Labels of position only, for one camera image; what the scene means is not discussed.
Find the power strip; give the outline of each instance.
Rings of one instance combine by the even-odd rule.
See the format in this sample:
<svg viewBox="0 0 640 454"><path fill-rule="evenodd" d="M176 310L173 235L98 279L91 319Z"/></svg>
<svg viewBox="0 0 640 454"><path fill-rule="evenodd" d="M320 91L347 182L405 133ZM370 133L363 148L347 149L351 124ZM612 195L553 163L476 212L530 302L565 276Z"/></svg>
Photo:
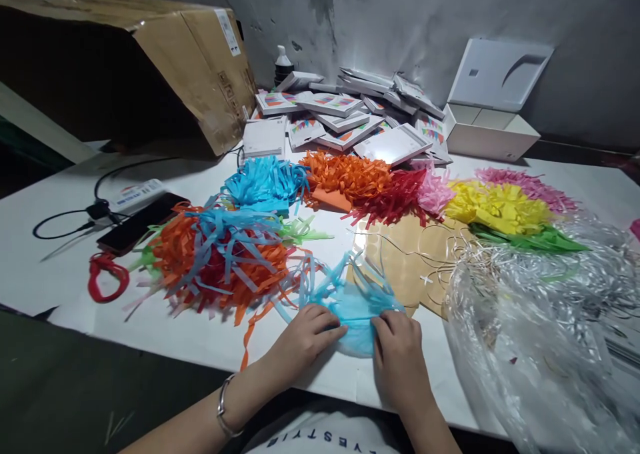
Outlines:
<svg viewBox="0 0 640 454"><path fill-rule="evenodd" d="M129 187L116 197L108 199L109 210L113 213L133 215L168 192L165 185L158 179L150 179L142 184ZM94 219L94 221L97 225L112 224L108 217Z"/></svg>

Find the open cardboard box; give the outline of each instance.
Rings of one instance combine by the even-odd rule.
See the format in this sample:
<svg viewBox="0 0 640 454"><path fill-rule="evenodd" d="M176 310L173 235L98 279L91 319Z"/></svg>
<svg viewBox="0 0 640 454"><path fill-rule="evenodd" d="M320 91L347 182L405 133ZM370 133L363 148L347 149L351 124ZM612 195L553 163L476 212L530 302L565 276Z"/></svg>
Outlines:
<svg viewBox="0 0 640 454"><path fill-rule="evenodd" d="M460 61L443 134L450 153L514 162L539 138L518 115L553 48L470 39Z"/></svg>
<svg viewBox="0 0 640 454"><path fill-rule="evenodd" d="M514 162L540 138L516 113L447 104L442 122L450 153Z"/></svg>
<svg viewBox="0 0 640 454"><path fill-rule="evenodd" d="M0 81L80 141L205 158L255 106L230 9L164 0L0 0Z"/></svg>

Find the concrete wall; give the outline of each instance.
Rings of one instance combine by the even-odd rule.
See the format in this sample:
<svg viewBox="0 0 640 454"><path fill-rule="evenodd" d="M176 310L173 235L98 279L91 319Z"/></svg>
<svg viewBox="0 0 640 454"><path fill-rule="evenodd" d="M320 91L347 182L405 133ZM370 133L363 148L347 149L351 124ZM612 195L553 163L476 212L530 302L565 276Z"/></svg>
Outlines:
<svg viewBox="0 0 640 454"><path fill-rule="evenodd" d="M232 7L256 80L276 44L300 70L404 71L442 105L469 37L556 46L522 114L543 133L640 147L637 0L183 0Z"/></svg>

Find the yellow tissue paper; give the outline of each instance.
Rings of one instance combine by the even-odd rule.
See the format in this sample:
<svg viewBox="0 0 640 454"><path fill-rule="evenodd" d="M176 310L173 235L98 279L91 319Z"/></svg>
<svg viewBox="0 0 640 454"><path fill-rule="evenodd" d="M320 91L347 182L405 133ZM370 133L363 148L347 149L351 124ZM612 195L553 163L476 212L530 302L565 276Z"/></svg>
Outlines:
<svg viewBox="0 0 640 454"><path fill-rule="evenodd" d="M534 234L552 218L546 202L532 201L512 184L466 181L451 184L457 194L447 205L448 216L470 224L480 223L504 234Z"/></svg>

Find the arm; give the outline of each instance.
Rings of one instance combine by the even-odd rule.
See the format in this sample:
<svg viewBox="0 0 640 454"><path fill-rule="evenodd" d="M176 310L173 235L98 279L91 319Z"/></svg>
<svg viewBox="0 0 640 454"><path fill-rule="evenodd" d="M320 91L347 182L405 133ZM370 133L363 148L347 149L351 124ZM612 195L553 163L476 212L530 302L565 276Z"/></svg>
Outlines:
<svg viewBox="0 0 640 454"><path fill-rule="evenodd" d="M310 304L293 318L260 360L236 375L225 393L223 418L240 431L274 396L288 389L330 344L347 332L325 307ZM220 389L156 427L121 454L210 454L227 443L216 419Z"/></svg>
<svg viewBox="0 0 640 454"><path fill-rule="evenodd" d="M393 311L371 322L378 334L375 366L381 388L398 412L415 452L461 454L431 392L420 324Z"/></svg>

